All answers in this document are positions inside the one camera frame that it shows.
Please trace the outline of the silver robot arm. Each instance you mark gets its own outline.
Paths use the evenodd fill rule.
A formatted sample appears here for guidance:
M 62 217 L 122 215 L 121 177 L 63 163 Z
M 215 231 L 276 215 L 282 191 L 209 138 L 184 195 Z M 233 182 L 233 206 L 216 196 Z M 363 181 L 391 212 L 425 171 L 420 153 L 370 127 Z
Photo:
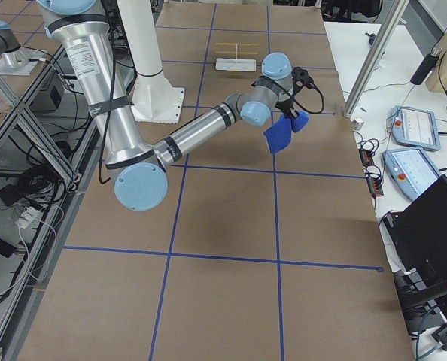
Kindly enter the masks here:
M 262 126 L 274 108 L 290 106 L 296 70 L 285 54 L 271 53 L 249 92 L 229 96 L 156 144 L 148 144 L 138 122 L 175 123 L 184 100 L 184 89 L 171 85 L 164 75 L 150 3 L 117 4 L 137 74 L 132 93 L 117 70 L 101 1 L 41 1 L 38 6 L 48 35 L 65 48 L 100 131 L 115 196 L 130 210 L 158 206 L 168 189 L 167 168 L 208 139 L 239 120 Z
M 11 27 L 0 20 L 0 74 L 29 76 L 38 60 L 30 60 L 29 53 L 22 47 Z

